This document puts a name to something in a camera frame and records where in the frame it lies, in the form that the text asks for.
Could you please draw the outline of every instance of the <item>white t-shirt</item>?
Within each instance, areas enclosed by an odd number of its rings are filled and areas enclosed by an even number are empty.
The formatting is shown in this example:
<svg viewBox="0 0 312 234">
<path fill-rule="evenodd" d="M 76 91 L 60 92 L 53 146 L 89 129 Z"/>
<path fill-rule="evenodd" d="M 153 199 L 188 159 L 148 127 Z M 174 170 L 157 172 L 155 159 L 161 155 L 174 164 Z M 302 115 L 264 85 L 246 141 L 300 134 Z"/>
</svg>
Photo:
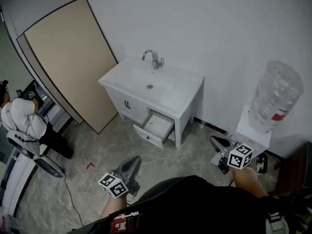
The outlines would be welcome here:
<svg viewBox="0 0 312 234">
<path fill-rule="evenodd" d="M 10 126 L 9 119 L 6 115 L 6 107 L 1 109 L 1 119 L 5 124 Z M 12 101 L 11 106 L 12 119 L 17 129 L 34 139 L 40 139 L 47 129 L 47 124 L 43 119 L 35 114 L 35 104 L 30 100 L 16 98 Z"/>
</svg>

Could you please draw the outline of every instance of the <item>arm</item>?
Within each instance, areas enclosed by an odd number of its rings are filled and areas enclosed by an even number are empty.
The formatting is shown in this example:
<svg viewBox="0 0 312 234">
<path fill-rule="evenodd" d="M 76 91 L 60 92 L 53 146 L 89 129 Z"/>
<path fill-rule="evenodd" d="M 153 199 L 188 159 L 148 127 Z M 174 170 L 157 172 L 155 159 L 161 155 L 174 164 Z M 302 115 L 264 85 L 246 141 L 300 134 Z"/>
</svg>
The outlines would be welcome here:
<svg viewBox="0 0 312 234">
<path fill-rule="evenodd" d="M 37 112 L 39 109 L 39 102 L 35 97 L 33 97 L 32 101 L 35 104 L 35 112 Z"/>
<path fill-rule="evenodd" d="M 243 189 L 256 197 L 268 196 L 261 184 L 255 179 L 254 175 L 248 169 L 232 169 L 235 186 Z"/>
<path fill-rule="evenodd" d="M 116 211 L 124 209 L 127 207 L 127 195 L 124 194 L 118 198 L 110 198 L 101 214 L 100 219 L 107 217 Z"/>
</svg>

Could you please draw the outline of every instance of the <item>cabinet door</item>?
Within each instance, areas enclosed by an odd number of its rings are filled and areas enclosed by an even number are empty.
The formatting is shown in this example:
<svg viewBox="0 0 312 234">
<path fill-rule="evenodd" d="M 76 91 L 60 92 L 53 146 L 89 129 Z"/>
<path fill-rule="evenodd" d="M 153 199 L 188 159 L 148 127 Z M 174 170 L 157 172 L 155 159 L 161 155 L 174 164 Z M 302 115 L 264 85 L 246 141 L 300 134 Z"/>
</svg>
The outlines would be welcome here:
<svg viewBox="0 0 312 234">
<path fill-rule="evenodd" d="M 148 116 L 148 109 L 146 106 L 122 93 L 108 89 L 106 91 L 120 114 L 140 124 L 142 124 Z"/>
</svg>

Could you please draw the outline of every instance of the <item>faucet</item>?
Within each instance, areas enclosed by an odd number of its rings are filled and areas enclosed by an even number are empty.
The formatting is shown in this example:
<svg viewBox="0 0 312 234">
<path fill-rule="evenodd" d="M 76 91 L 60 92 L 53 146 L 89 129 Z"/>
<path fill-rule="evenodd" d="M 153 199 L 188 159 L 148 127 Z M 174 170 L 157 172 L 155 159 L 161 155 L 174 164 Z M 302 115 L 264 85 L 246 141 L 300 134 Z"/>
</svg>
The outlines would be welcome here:
<svg viewBox="0 0 312 234">
<path fill-rule="evenodd" d="M 153 57 L 153 67 L 154 69 L 158 69 L 159 67 L 162 67 L 165 63 L 165 59 L 164 58 L 161 58 L 160 61 L 158 60 L 158 55 L 157 55 L 157 52 L 154 52 L 153 50 L 151 49 L 148 49 L 144 52 L 143 54 L 143 57 L 142 57 L 142 60 L 145 60 L 145 56 L 148 52 L 151 52 L 152 53 L 152 57 Z"/>
</svg>

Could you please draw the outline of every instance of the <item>black pants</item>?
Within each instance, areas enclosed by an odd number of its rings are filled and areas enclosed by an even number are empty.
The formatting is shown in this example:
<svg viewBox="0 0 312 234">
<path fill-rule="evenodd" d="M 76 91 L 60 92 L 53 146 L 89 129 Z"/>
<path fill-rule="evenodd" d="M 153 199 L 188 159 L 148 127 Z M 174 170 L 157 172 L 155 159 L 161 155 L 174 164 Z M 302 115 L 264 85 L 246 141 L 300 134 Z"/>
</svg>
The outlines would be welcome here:
<svg viewBox="0 0 312 234">
<path fill-rule="evenodd" d="M 48 123 L 45 134 L 40 138 L 40 144 L 45 144 L 65 158 L 71 158 L 74 151 L 67 145 L 66 140 L 53 130 L 53 126 Z"/>
</svg>

